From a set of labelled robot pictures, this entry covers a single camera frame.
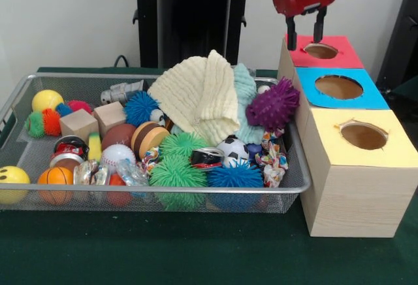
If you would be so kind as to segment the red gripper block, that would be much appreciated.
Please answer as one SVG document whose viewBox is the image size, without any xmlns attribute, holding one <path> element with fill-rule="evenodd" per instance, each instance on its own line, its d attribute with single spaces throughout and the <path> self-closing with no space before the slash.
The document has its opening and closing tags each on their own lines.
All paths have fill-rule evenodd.
<svg viewBox="0 0 418 285">
<path fill-rule="evenodd" d="M 318 10 L 316 22 L 314 24 L 313 41 L 320 43 L 323 39 L 323 27 L 325 16 L 327 15 L 327 6 L 335 0 L 273 0 L 274 8 L 278 14 L 286 17 L 287 24 L 287 49 L 296 50 L 297 32 L 294 16 L 312 13 Z"/>
</svg>

